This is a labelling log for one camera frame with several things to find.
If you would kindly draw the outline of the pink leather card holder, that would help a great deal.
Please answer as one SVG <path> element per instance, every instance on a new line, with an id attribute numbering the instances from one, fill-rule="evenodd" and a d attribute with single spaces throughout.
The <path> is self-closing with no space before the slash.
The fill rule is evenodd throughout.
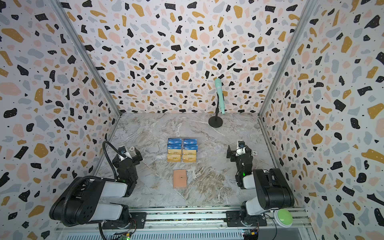
<path id="1" fill-rule="evenodd" d="M 187 187 L 187 171 L 174 170 L 173 171 L 173 187 L 174 189 L 184 189 Z"/>

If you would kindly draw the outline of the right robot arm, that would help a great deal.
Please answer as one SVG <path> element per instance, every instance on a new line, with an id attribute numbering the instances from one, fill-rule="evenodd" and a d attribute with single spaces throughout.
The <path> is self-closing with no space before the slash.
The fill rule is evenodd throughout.
<path id="1" fill-rule="evenodd" d="M 243 141 L 238 142 L 235 150 L 228 148 L 227 158 L 236 164 L 238 187 L 256 191 L 256 197 L 243 202 L 239 210 L 226 212 L 228 227 L 265 227 L 266 212 L 295 205 L 294 194 L 281 170 L 253 169 L 252 150 Z"/>

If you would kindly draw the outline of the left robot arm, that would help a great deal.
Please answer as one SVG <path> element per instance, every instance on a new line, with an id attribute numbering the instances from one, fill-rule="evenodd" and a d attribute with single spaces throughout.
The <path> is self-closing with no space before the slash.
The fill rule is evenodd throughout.
<path id="1" fill-rule="evenodd" d="M 136 166 L 143 157 L 139 150 L 120 147 L 112 160 L 116 179 L 95 176 L 77 177 L 50 209 L 49 217 L 66 227 L 84 224 L 103 224 L 105 228 L 127 228 L 134 220 L 129 207 L 102 203 L 102 198 L 128 198 L 134 191 L 138 173 Z"/>

